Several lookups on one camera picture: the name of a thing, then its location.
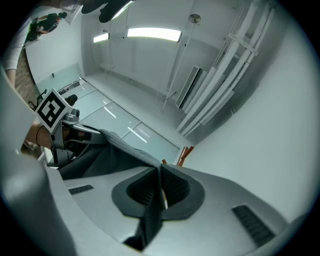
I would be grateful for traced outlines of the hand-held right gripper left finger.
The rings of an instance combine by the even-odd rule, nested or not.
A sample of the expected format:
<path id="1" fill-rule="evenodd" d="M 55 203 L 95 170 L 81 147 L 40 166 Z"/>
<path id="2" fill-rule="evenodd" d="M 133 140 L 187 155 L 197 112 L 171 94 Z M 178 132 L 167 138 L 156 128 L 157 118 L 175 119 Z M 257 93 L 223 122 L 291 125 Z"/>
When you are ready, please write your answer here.
<path id="1" fill-rule="evenodd" d="M 87 217 L 123 244 L 149 244 L 160 230 L 160 185 L 154 167 L 65 180 Z"/>

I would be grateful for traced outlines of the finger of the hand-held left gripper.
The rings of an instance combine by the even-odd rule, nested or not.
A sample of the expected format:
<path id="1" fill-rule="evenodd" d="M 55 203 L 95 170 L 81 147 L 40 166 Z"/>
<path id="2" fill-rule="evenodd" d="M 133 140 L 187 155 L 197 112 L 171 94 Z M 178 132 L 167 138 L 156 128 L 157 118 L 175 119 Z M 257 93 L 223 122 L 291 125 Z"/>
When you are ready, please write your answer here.
<path id="1" fill-rule="evenodd" d="M 106 137 L 96 128 L 84 124 L 79 125 L 79 131 L 84 132 L 80 136 L 80 141 L 88 145 L 106 145 L 108 143 Z"/>

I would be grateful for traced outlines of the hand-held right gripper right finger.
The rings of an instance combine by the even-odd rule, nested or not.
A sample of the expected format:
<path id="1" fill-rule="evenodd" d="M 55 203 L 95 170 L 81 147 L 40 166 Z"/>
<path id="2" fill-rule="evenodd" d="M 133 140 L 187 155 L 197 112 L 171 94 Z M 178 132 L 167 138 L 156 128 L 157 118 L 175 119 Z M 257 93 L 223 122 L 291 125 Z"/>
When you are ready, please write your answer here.
<path id="1" fill-rule="evenodd" d="M 277 210 L 236 182 L 176 165 L 161 169 L 199 182 L 204 200 L 187 219 L 163 221 L 149 252 L 252 252 L 288 226 Z"/>

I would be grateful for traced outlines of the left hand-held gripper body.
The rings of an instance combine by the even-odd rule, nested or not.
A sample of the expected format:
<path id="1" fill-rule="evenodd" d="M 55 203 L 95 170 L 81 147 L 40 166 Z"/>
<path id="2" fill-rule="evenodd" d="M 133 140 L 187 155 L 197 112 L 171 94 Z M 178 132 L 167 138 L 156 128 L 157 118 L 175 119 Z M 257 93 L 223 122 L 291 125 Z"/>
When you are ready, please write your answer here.
<path id="1" fill-rule="evenodd" d="M 79 123 L 80 111 L 71 106 L 54 88 L 44 93 L 35 110 L 48 130 L 53 162 L 51 167 L 64 167 L 84 150 L 93 131 Z"/>

